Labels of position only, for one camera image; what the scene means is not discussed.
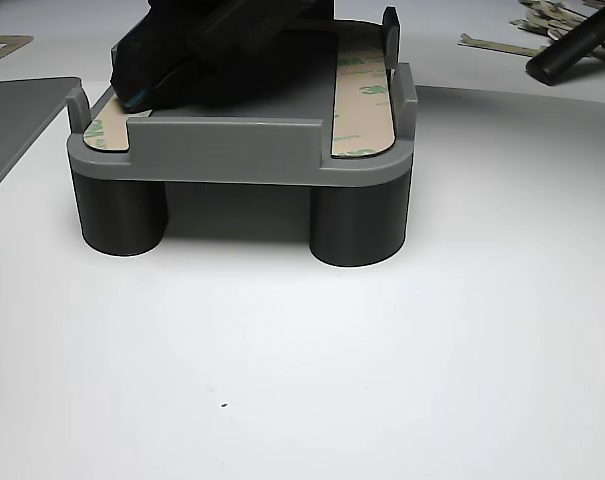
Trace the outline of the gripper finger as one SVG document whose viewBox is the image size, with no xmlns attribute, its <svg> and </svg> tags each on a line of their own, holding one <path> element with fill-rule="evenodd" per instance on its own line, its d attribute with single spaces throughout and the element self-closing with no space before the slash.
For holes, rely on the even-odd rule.
<svg viewBox="0 0 605 480">
<path fill-rule="evenodd" d="M 127 111 L 175 106 L 207 67 L 190 34 L 220 1 L 151 1 L 146 16 L 117 44 L 111 85 Z"/>
<path fill-rule="evenodd" d="M 335 66 L 331 1 L 220 1 L 190 34 L 207 67 L 170 108 L 228 108 L 279 98 Z"/>
</svg>

